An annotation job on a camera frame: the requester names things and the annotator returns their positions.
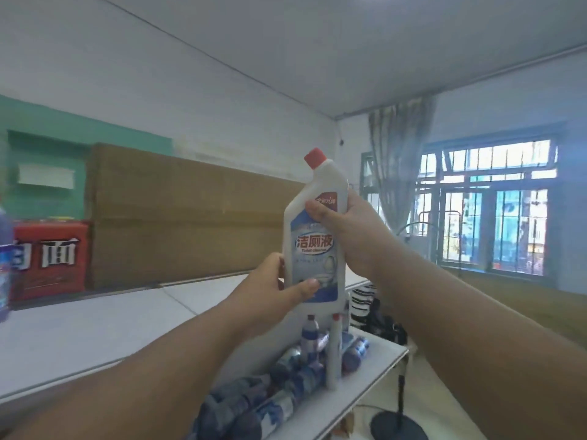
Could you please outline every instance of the white wall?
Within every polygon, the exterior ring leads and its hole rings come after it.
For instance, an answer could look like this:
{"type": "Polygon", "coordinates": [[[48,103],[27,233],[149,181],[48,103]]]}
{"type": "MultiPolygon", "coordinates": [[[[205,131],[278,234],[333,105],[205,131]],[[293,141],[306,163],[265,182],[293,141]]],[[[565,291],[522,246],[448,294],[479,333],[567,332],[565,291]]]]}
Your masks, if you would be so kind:
{"type": "MultiPolygon", "coordinates": [[[[429,141],[564,122],[559,149],[563,182],[558,287],[587,293],[587,53],[440,94],[429,141]]],[[[339,122],[345,145],[336,161],[355,178],[369,150],[366,117],[339,122]]]]}
{"type": "Polygon", "coordinates": [[[336,123],[103,0],[0,0],[0,94],[171,137],[177,153],[284,178],[336,123]]]}

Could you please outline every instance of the black stand base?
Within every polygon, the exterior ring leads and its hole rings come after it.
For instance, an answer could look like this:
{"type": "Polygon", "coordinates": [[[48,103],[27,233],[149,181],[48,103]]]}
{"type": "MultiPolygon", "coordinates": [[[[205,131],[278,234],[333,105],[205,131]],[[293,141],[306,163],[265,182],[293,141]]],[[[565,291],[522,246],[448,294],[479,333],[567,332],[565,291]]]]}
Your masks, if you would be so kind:
{"type": "Polygon", "coordinates": [[[371,435],[375,440],[428,440],[424,429],[406,415],[384,411],[371,419],[371,435]]]}

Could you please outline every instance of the person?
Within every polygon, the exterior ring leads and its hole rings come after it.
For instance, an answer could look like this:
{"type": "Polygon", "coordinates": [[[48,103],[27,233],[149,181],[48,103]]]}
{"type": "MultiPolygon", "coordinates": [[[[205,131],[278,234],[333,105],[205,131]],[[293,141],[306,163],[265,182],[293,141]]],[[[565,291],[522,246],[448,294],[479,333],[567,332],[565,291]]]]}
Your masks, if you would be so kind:
{"type": "MultiPolygon", "coordinates": [[[[346,214],[316,201],[306,210],[489,440],[587,438],[587,351],[421,258],[356,193],[346,214]]],[[[79,380],[10,440],[181,439],[232,351],[316,292],[315,279],[279,291],[282,266],[269,255],[226,300],[79,380]]]]}

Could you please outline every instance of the white slim bottle with red cap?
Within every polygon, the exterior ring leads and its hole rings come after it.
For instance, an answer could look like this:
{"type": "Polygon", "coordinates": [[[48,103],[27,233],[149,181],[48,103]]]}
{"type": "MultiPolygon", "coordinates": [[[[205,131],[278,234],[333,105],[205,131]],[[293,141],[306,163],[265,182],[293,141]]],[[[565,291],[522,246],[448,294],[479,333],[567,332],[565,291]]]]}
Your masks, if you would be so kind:
{"type": "Polygon", "coordinates": [[[345,254],[333,235],[305,211],[305,203],[316,199],[326,207],[345,213],[349,182],[342,171],[322,151],[314,148],[304,157],[314,178],[291,201],[283,219],[283,258],[285,286],[308,278],[320,281],[311,299],[300,304],[306,315],[330,315],[345,307],[345,254]]]}

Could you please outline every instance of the red bottle cap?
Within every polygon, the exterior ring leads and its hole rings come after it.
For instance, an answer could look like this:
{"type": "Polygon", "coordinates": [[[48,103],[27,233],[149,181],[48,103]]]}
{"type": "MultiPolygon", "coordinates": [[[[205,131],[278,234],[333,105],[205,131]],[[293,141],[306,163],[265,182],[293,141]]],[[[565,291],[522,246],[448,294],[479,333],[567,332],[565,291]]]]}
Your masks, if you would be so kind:
{"type": "Polygon", "coordinates": [[[314,148],[304,156],[304,160],[312,169],[317,169],[326,159],[327,157],[320,148],[314,148]]]}

